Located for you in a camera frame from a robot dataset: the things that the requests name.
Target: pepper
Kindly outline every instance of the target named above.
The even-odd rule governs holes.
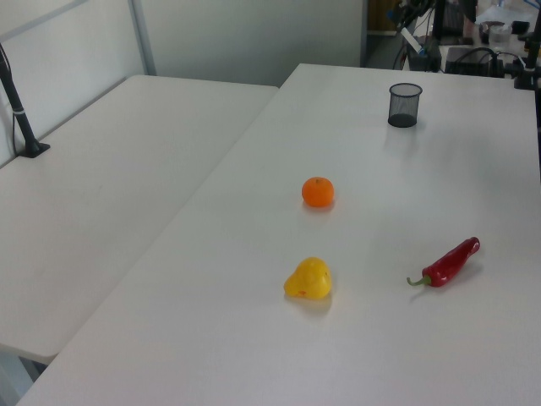
[[[439,288],[448,283],[462,269],[467,259],[479,251],[480,246],[478,238],[471,237],[431,266],[424,268],[423,278],[420,281],[413,283],[408,278],[407,282],[412,286],[429,285]]]

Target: orange fruit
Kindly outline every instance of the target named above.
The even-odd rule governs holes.
[[[335,197],[335,188],[327,178],[310,178],[303,185],[304,202],[311,207],[326,207]]]

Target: mesh pen holder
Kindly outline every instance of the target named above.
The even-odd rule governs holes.
[[[391,103],[387,122],[393,127],[405,129],[417,123],[419,97],[423,93],[421,86],[413,83],[397,83],[389,89]]]

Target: green stem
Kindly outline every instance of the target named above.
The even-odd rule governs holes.
[[[427,275],[426,277],[423,277],[420,281],[412,282],[410,278],[407,279],[407,282],[412,286],[418,286],[418,285],[430,285],[432,282],[432,279]]]

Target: white table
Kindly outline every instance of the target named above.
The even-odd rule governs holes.
[[[48,363],[277,92],[136,76],[0,170],[0,350]]]
[[[386,123],[402,81],[412,129]],[[20,406],[537,405],[537,131],[512,85],[301,65]],[[330,211],[303,206],[314,175]],[[451,283],[407,285],[473,235]],[[311,255],[331,297],[287,299]]]

